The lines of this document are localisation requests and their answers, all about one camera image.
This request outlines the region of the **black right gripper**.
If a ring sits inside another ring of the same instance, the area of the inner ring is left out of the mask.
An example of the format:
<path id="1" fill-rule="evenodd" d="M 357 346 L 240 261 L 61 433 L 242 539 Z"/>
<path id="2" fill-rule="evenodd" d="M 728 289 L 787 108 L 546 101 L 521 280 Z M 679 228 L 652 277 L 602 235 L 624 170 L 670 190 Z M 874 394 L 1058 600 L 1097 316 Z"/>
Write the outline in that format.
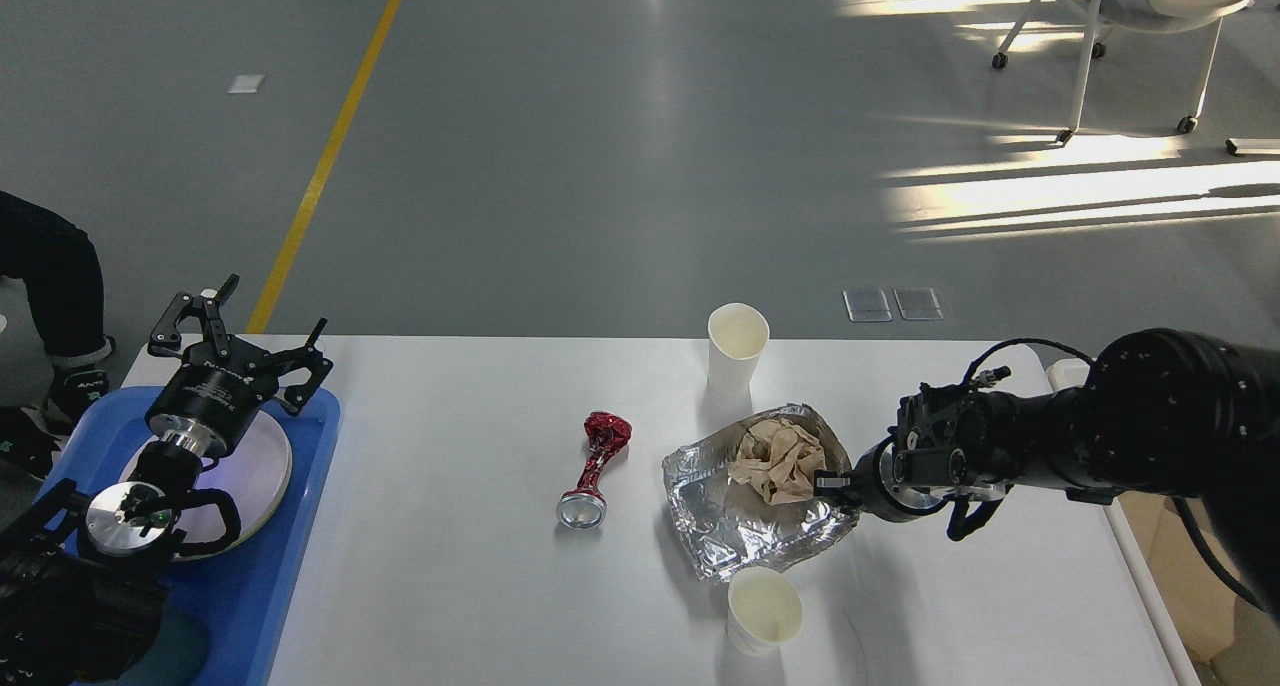
<path id="1" fill-rule="evenodd" d="M 906 523 L 941 512 L 945 500 L 891 483 L 895 436 L 859 458 L 851 472 L 817 471 L 813 493 L 818 502 L 841 512 L 865 512 L 890 523 Z"/>

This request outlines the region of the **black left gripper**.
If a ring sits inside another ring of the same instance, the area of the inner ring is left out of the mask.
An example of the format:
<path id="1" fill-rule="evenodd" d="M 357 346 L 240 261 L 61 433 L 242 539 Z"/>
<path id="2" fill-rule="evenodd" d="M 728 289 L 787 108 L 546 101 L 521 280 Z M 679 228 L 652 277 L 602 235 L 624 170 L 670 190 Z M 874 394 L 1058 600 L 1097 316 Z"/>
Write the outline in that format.
<path id="1" fill-rule="evenodd" d="M 211 294 L 179 291 L 148 338 L 148 355 L 180 360 L 183 366 L 146 412 L 146 424 L 155 436 L 186 436 L 209 459 L 234 453 L 266 402 L 280 404 L 291 417 L 300 416 L 333 370 L 317 346 L 328 317 L 319 317 L 301 347 L 260 349 L 250 358 L 251 346 L 228 331 L 221 317 L 221 307 L 239 280 L 238 273 L 230 273 Z M 182 347 L 180 326 L 191 320 L 197 323 L 201 339 Z M 246 363 L 246 376 L 212 363 Z M 306 372 L 306 380 L 282 387 L 291 372 Z"/>

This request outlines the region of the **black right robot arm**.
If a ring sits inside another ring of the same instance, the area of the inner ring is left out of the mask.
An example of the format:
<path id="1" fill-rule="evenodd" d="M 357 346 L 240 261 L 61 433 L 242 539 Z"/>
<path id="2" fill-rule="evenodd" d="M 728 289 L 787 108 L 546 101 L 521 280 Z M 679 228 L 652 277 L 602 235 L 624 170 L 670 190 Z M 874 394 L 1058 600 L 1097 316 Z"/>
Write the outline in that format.
<path id="1" fill-rule="evenodd" d="M 922 384 L 854 468 L 817 472 L 815 495 L 893 523 L 948 508 L 954 541 L 1012 486 L 1097 506 L 1170 497 L 1210 570 L 1276 618 L 1277 349 L 1147 329 L 1085 367 L 1080 387 L 1047 395 L 1000 392 L 1010 369 L 982 360 L 956 384 Z"/>

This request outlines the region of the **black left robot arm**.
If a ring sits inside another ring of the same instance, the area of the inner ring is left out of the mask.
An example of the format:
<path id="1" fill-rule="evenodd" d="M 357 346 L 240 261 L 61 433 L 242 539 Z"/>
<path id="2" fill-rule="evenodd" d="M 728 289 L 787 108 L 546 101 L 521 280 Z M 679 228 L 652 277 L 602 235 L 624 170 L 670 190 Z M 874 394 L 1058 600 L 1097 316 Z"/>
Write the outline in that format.
<path id="1" fill-rule="evenodd" d="M 319 339 L 270 352 L 232 334 L 237 285 L 179 293 L 123 387 L 76 427 L 3 530 L 3 682 L 262 685 L 337 444 Z"/>

